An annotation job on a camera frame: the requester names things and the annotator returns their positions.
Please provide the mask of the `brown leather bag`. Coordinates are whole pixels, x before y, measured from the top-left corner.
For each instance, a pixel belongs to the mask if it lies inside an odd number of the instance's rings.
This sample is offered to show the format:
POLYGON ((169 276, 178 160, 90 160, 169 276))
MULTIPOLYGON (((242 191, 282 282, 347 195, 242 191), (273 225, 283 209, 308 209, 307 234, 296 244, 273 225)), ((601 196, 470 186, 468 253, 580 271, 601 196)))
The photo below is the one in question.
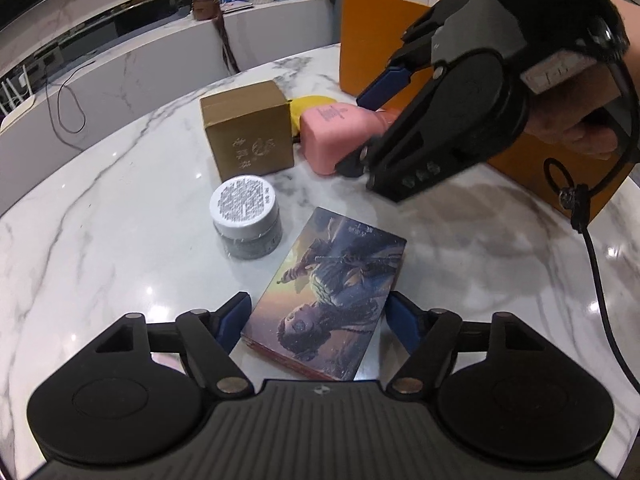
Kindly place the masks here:
POLYGON ((239 73, 241 70, 232 51, 220 0, 192 0, 192 14, 197 21, 211 21, 213 23, 221 42, 221 56, 224 65, 229 72, 239 73))

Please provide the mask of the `illustrated box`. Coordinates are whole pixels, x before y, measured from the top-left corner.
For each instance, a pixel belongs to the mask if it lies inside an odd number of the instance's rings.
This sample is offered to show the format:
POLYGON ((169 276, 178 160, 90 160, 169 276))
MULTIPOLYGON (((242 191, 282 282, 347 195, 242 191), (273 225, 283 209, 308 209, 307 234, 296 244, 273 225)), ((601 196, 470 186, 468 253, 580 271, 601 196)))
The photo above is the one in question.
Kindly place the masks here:
POLYGON ((316 208, 243 328, 244 342, 312 379, 352 380, 407 241, 316 208))

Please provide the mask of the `white wifi router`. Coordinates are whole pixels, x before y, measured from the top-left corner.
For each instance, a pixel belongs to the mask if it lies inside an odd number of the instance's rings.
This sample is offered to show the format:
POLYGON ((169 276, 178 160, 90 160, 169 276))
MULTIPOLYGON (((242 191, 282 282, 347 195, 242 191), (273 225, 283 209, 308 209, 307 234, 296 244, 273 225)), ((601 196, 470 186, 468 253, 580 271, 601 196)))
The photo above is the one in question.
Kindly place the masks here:
POLYGON ((17 82, 23 86, 22 90, 18 90, 11 79, 6 78, 1 81, 1 89, 6 96, 6 102, 1 104, 1 131, 5 132, 9 126, 22 118, 36 102, 32 85, 26 74, 19 76, 17 82))

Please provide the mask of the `yellow object behind bottle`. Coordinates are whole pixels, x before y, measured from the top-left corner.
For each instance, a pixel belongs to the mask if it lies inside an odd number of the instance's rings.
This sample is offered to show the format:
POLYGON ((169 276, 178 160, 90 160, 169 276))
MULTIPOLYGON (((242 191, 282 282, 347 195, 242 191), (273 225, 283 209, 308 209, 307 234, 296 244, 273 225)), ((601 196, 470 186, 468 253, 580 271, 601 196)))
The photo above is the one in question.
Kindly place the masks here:
POLYGON ((292 122, 292 136, 299 134, 300 118, 313 107, 328 105, 334 103, 335 100, 328 96, 300 96, 299 98, 290 99, 288 106, 290 107, 290 116, 292 122))

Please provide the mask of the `brown cardboard box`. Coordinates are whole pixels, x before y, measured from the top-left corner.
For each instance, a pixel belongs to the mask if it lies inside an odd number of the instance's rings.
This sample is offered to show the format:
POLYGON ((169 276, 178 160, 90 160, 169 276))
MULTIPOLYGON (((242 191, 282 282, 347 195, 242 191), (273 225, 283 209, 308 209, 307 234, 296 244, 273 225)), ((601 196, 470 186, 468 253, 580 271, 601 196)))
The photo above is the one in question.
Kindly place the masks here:
POLYGON ((274 81, 212 94, 200 104, 221 180, 294 166, 290 103, 274 81))

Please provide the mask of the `orange white storage box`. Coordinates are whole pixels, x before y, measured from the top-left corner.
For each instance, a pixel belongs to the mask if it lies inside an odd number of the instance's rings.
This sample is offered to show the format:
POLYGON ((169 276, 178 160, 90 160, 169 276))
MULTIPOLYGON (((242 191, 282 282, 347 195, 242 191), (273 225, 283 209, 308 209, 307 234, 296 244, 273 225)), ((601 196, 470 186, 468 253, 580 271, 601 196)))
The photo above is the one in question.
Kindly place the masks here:
MULTIPOLYGON (((405 31, 435 4, 424 6, 421 0, 344 0, 340 61, 342 89, 357 99, 401 48, 405 31)), ((574 223, 592 220, 612 198, 639 158, 639 100, 624 64, 620 64, 623 81, 615 77, 611 66, 598 63, 588 68, 594 66, 604 67, 608 78, 622 92, 622 102, 600 107, 589 117, 593 124, 610 126, 615 131, 616 149, 609 162, 585 162, 557 148, 544 148, 536 141, 524 140, 524 131, 510 148, 485 160, 564 211, 574 223)), ((383 107, 394 108, 400 115, 431 79, 432 73, 429 67, 419 70, 412 76, 410 84, 383 107)), ((534 101, 550 90, 533 97, 528 118, 534 101)))

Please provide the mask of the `pink pump bottle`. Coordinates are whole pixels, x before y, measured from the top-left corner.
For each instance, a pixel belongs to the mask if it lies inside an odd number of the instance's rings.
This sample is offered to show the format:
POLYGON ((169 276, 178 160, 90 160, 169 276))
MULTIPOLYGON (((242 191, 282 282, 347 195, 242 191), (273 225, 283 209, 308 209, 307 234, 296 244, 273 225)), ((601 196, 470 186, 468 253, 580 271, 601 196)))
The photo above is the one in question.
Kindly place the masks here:
POLYGON ((300 116, 300 149, 313 172, 330 176, 340 160, 372 136, 386 133, 398 116, 398 110, 367 110, 347 103, 308 108, 300 116))

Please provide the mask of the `small grey cream jar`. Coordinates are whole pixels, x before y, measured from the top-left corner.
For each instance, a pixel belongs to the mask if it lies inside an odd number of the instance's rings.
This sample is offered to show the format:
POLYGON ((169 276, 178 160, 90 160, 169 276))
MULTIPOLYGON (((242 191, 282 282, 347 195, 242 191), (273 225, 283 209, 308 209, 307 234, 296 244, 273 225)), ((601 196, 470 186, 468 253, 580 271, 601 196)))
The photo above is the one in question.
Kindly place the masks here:
POLYGON ((262 177, 244 174, 221 183, 209 200, 209 213, 231 257, 262 258, 282 240, 276 191, 262 177))

